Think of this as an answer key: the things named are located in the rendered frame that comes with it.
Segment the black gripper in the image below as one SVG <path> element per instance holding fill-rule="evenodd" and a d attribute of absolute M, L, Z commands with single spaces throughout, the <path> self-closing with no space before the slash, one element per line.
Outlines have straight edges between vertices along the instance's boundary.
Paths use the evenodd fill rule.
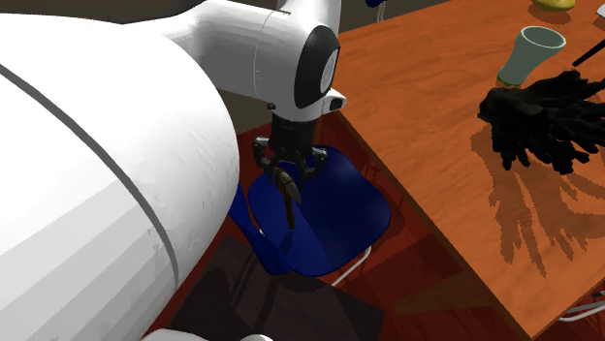
<path fill-rule="evenodd" d="M 272 185 L 275 180 L 278 154 L 286 161 L 295 161 L 297 154 L 300 182 L 306 182 L 319 175 L 328 159 L 328 151 L 324 148 L 312 147 L 315 127 L 315 120 L 291 121 L 274 114 L 270 138 L 256 137 L 252 141 L 254 160 L 257 167 L 268 177 L 269 185 Z M 268 146 L 275 154 L 271 158 L 266 155 Z"/>

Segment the brown slender tool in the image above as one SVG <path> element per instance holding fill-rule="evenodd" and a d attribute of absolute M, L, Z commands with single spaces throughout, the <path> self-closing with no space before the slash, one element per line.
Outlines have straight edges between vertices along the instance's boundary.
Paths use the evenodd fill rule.
<path fill-rule="evenodd" d="M 301 203 L 302 198 L 295 180 L 285 169 L 279 168 L 275 173 L 275 181 L 278 190 L 283 196 L 286 221 L 290 230 L 295 228 L 295 214 L 293 202 Z"/>

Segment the blue chair with white legs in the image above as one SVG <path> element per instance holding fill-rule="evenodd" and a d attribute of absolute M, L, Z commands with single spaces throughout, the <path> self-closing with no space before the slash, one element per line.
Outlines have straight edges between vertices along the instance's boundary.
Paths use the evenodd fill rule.
<path fill-rule="evenodd" d="M 302 201 L 291 202 L 294 227 L 287 222 L 283 195 L 263 173 L 247 192 L 237 188 L 229 210 L 267 273 L 290 271 L 307 277 L 335 272 L 387 230 L 387 201 L 338 149 L 324 145 L 327 161 L 319 174 L 297 182 Z"/>
<path fill-rule="evenodd" d="M 365 0 L 366 5 L 369 8 L 374 8 L 376 10 L 376 21 L 380 22 L 384 20 L 384 14 L 386 10 L 388 0 Z"/>

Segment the brown wooden table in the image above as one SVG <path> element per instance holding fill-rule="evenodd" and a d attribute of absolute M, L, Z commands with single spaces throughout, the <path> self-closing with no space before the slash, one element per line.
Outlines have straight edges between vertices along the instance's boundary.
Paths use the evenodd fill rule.
<path fill-rule="evenodd" d="M 408 220 L 423 221 L 455 264 L 420 287 L 390 252 L 376 285 L 400 327 L 420 314 L 444 338 L 491 341 L 436 317 L 489 306 L 516 340 L 605 341 L 605 314 L 561 320 L 605 281 L 605 150 L 566 176 L 539 162 L 505 170 L 477 116 L 523 27 L 566 37 L 534 72 L 552 77 L 605 37 L 603 3 L 578 0 L 562 15 L 530 0 L 449 0 L 342 35 L 335 84 L 347 126 L 397 186 Z"/>

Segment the dark robot stand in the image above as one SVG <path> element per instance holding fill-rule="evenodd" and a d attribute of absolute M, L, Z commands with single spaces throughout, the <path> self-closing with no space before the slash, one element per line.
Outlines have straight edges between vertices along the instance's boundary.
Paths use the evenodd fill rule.
<path fill-rule="evenodd" d="M 269 275 L 248 244 L 224 236 L 170 328 L 207 341 L 378 341 L 384 312 L 317 278 Z"/>

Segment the black bushy plant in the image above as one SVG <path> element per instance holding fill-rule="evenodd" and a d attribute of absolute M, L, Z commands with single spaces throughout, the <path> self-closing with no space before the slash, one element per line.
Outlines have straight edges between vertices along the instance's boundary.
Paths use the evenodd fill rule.
<path fill-rule="evenodd" d="M 493 151 L 510 170 L 530 165 L 534 155 L 558 173 L 573 171 L 605 147 L 605 103 L 590 97 L 605 90 L 605 78 L 590 81 L 576 70 L 544 78 L 526 88 L 495 87 L 479 105 L 478 117 L 491 125 Z"/>

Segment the pale green cup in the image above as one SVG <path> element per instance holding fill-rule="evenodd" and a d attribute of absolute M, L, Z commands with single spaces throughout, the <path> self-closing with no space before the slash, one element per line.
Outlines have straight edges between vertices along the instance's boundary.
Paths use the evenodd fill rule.
<path fill-rule="evenodd" d="M 496 78 L 506 85 L 521 85 L 541 63 L 559 53 L 566 39 L 558 31 L 537 25 L 524 27 Z"/>

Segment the yellow rounded object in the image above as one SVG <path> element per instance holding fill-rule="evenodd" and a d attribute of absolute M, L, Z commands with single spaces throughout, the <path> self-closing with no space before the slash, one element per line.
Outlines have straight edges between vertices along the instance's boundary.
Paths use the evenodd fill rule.
<path fill-rule="evenodd" d="M 567 12 L 576 5 L 576 0 L 530 0 L 537 8 L 547 12 Z"/>

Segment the white metal chair legs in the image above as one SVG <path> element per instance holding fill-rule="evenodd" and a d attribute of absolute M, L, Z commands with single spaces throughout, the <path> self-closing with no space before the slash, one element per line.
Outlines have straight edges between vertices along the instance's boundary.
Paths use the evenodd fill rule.
<path fill-rule="evenodd" d="M 594 292 L 590 296 L 592 298 L 600 298 L 600 300 L 573 307 L 566 311 L 558 320 L 560 322 L 571 323 L 605 311 L 605 291 Z"/>

